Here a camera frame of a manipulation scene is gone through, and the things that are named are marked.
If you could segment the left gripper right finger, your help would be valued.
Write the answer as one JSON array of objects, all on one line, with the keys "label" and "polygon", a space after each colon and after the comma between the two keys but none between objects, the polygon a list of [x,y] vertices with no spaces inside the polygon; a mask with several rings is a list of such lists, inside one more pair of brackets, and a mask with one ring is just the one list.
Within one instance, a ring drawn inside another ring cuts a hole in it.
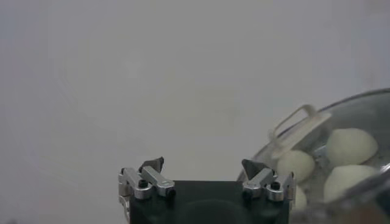
[{"label": "left gripper right finger", "polygon": [[293,172],[279,174],[264,163],[249,159],[243,159],[241,164],[247,177],[247,180],[243,181],[245,201],[252,201],[264,195],[274,202],[295,202],[296,181]]}]

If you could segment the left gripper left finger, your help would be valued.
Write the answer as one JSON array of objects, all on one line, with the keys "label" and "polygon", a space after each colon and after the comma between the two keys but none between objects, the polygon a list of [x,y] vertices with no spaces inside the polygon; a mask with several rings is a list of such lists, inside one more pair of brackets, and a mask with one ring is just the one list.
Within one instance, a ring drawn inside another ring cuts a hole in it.
[{"label": "left gripper left finger", "polygon": [[137,200],[147,200],[152,193],[171,199],[176,195],[175,182],[165,178],[162,174],[164,157],[148,160],[138,169],[124,167],[118,174],[118,200],[124,212],[130,212],[130,197]]}]

